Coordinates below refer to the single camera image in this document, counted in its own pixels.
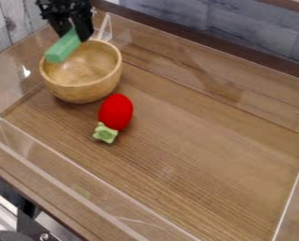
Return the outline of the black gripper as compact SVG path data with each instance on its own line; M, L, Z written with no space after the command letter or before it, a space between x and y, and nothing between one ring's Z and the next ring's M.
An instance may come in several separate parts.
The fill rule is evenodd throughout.
M63 37L72 29L72 24L67 19L72 18L80 41L91 38L95 29L90 0L35 0L35 3L42 11L42 17L51 18L50 23L59 37Z

